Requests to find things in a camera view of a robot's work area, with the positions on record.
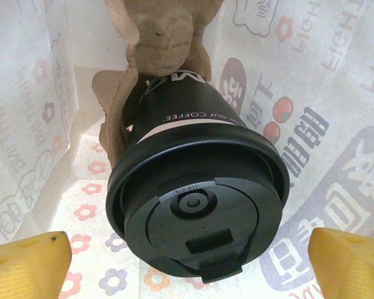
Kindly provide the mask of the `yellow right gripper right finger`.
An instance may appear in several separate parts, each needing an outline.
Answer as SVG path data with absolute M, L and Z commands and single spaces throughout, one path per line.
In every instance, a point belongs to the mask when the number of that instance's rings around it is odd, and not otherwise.
M 309 260 L 324 298 L 374 298 L 374 239 L 318 227 Z

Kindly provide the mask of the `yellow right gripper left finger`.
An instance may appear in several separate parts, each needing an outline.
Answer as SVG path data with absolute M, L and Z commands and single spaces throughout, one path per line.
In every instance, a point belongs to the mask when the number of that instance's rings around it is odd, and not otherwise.
M 0 298 L 58 298 L 71 261 L 64 231 L 0 245 Z

